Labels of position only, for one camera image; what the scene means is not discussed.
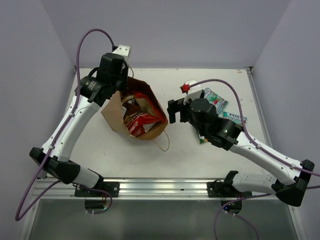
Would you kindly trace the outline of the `brown white chips bag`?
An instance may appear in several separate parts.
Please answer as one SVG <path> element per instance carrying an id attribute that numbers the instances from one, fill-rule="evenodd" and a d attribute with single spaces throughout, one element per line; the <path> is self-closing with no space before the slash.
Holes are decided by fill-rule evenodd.
<path id="1" fill-rule="evenodd" d="M 121 99 L 122 115 L 125 119 L 126 116 L 131 116 L 141 110 L 140 105 L 136 102 L 134 95 L 127 95 Z"/>

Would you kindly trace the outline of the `teal red Fox's candy bag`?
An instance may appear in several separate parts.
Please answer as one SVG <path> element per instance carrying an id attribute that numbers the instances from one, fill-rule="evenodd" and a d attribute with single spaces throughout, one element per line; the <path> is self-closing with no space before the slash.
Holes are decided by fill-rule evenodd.
<path id="1" fill-rule="evenodd" d="M 207 99 L 210 104 L 215 106 L 218 115 L 225 109 L 225 107 L 229 103 L 226 99 L 219 96 L 208 87 L 204 89 L 204 98 Z"/>

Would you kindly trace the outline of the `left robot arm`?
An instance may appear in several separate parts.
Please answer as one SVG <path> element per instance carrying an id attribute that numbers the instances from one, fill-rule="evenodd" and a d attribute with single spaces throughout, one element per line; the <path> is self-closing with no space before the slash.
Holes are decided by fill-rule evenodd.
<path id="1" fill-rule="evenodd" d="M 86 189 L 92 196 L 107 195 L 104 178 L 71 161 L 73 148 L 88 122 L 113 94 L 127 88 L 129 50 L 118 48 L 101 57 L 100 65 L 78 81 L 70 107 L 52 136 L 33 147 L 30 157 L 64 184 Z"/>

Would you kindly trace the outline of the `yellow green Fox's candy bag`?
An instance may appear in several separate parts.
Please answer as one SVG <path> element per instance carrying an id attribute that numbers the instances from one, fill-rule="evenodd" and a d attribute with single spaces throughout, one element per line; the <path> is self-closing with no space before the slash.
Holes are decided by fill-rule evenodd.
<path id="1" fill-rule="evenodd" d="M 197 135 L 198 135 L 200 144 L 204 144 L 208 142 L 208 140 L 204 136 L 202 136 L 199 132 L 197 133 Z"/>

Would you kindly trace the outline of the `red orange snack bag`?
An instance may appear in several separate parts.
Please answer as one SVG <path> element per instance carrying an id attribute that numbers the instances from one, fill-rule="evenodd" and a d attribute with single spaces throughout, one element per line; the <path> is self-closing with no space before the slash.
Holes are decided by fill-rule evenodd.
<path id="1" fill-rule="evenodd" d="M 158 110 L 158 108 L 155 107 L 155 105 L 149 99 L 149 97 L 147 95 L 145 95 L 144 93 L 141 93 L 141 92 L 135 92 L 134 98 L 135 98 L 137 104 L 140 106 L 140 108 L 144 112 L 146 112 L 154 117 L 157 117 L 159 119 L 159 121 L 161 121 L 161 122 L 163 121 L 163 116 L 161 115 L 160 111 Z"/>

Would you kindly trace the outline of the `brown paper bag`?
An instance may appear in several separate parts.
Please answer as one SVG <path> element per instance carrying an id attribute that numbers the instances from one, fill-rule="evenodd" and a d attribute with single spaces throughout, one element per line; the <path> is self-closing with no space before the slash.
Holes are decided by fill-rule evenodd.
<path id="1" fill-rule="evenodd" d="M 160 150 L 170 148 L 168 119 L 149 84 L 129 76 L 128 89 L 117 91 L 101 114 L 110 128 L 121 135 L 152 141 Z"/>

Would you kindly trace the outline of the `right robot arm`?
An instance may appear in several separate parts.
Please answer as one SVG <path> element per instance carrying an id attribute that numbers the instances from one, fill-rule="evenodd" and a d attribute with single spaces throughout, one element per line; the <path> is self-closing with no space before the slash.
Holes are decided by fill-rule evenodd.
<path id="1" fill-rule="evenodd" d="M 219 117 L 216 108 L 206 99 L 189 103 L 184 99 L 168 101 L 171 124 L 191 124 L 213 146 L 238 154 L 267 171 L 266 174 L 230 171 L 222 182 L 207 184 L 208 195 L 248 197 L 252 192 L 275 195 L 283 203 L 299 207 L 307 190 L 315 165 L 310 160 L 298 161 L 268 147 L 252 136 L 246 136 L 241 125 Z"/>

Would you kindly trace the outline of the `red cassava chips bag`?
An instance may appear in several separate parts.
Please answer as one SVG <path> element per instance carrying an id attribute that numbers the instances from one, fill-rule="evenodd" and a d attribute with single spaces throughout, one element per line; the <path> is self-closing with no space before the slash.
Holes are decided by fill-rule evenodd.
<path id="1" fill-rule="evenodd" d="M 129 133 L 134 137 L 139 137 L 147 133 L 159 119 L 151 114 L 143 111 L 138 111 L 131 116 L 126 116 L 123 120 Z"/>

